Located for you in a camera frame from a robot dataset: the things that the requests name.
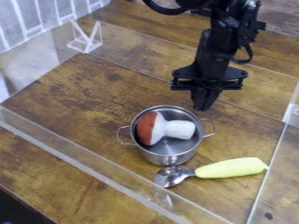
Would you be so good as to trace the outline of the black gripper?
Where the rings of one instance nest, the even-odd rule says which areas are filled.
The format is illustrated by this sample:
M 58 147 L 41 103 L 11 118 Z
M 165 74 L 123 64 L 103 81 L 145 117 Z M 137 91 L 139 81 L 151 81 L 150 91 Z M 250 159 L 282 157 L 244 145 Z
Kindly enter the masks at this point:
M 197 111 L 212 108 L 224 90 L 244 88 L 249 73 L 230 66 L 232 59 L 232 54 L 216 50 L 212 45 L 212 31 L 205 30 L 196 60 L 189 66 L 173 71 L 172 84 L 172 90 L 192 90 Z

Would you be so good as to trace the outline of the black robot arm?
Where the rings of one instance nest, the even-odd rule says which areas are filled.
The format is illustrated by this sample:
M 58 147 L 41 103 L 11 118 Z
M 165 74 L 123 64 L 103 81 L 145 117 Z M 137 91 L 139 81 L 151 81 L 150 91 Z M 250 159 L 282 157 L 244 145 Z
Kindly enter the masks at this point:
M 260 0 L 213 0 L 210 29 L 201 35 L 194 62 L 173 71 L 172 90 L 190 90 L 194 109 L 206 111 L 224 90 L 241 90 L 249 72 L 230 66 L 253 60 L 250 43 L 266 29 Z

